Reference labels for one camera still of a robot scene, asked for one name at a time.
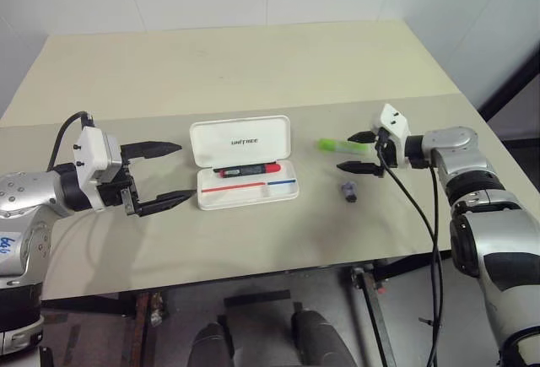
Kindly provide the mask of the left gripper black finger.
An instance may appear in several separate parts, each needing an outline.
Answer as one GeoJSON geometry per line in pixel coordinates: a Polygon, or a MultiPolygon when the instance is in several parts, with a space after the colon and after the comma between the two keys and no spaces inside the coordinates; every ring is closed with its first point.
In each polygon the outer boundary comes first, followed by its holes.
{"type": "Polygon", "coordinates": [[[135,207],[135,214],[139,217],[145,217],[168,211],[191,198],[196,192],[196,190],[180,190],[159,194],[154,200],[138,203],[135,207]]]}
{"type": "Polygon", "coordinates": [[[121,157],[123,161],[144,158],[154,159],[182,150],[182,146],[170,142],[147,141],[140,143],[129,143],[121,146],[121,157]]]}

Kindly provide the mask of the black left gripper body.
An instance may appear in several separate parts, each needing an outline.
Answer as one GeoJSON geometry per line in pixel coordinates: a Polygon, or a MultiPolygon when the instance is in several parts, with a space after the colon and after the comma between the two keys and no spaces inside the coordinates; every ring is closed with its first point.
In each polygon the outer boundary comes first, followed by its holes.
{"type": "Polygon", "coordinates": [[[121,168],[112,181],[98,186],[100,198],[106,207],[123,206],[127,215],[139,214],[138,191],[132,177],[130,160],[137,158],[140,149],[136,146],[121,146],[121,168]]]}

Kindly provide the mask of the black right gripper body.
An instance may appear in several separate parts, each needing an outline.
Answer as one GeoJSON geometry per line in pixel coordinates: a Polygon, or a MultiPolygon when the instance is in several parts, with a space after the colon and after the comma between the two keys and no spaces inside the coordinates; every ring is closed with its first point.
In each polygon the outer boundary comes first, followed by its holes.
{"type": "Polygon", "coordinates": [[[406,164],[405,144],[408,138],[408,129],[404,131],[389,131],[384,127],[373,129],[375,134],[375,153],[379,160],[378,170],[399,168],[406,164]]]}

